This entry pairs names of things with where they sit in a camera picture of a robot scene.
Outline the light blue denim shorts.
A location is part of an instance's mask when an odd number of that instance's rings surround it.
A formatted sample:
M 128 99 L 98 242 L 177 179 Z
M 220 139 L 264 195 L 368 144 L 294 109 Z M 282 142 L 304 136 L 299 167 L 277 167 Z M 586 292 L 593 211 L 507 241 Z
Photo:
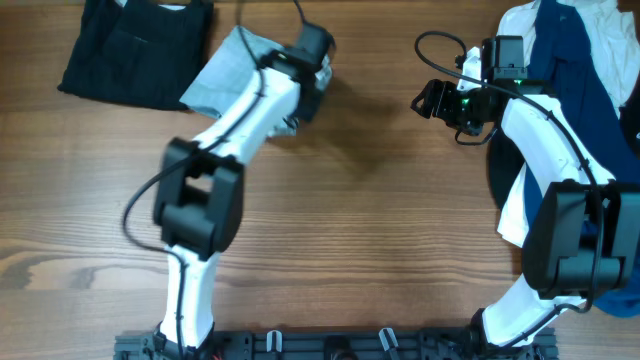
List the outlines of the light blue denim shorts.
M 256 35 L 242 26 L 235 26 L 183 93 L 180 103 L 190 110 L 219 119 L 240 97 L 255 71 L 255 64 L 242 43 L 240 29 L 258 59 L 272 50 L 284 50 L 280 43 Z M 322 65 L 322 70 L 316 73 L 316 88 L 320 99 L 333 75 L 329 55 L 325 56 Z M 311 108 L 300 110 L 296 117 L 280 122 L 268 136 L 295 136 L 300 121 L 310 121 L 313 118 L 319 101 L 314 100 L 315 104 Z

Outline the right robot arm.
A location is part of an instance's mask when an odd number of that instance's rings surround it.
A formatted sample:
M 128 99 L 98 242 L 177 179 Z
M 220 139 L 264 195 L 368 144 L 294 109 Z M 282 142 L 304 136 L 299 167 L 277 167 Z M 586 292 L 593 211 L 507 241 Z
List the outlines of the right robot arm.
M 495 123 L 543 194 L 522 243 L 521 276 L 479 312 L 481 352 L 525 347 L 563 312 L 586 312 L 627 285 L 639 243 L 639 187 L 616 181 L 591 156 L 547 84 L 502 79 L 463 92 L 431 80 L 410 107 L 459 133 L 476 135 Z

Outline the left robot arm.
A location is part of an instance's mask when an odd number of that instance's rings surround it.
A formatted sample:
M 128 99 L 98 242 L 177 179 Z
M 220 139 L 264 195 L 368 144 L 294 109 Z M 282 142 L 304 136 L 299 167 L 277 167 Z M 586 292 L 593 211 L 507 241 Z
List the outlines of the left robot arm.
M 217 263 L 242 221 L 246 168 L 277 127 L 313 117 L 332 77 L 330 60 L 327 50 L 271 51 L 210 128 L 167 146 L 153 220 L 169 269 L 158 332 L 174 354 L 196 357 L 208 344 Z

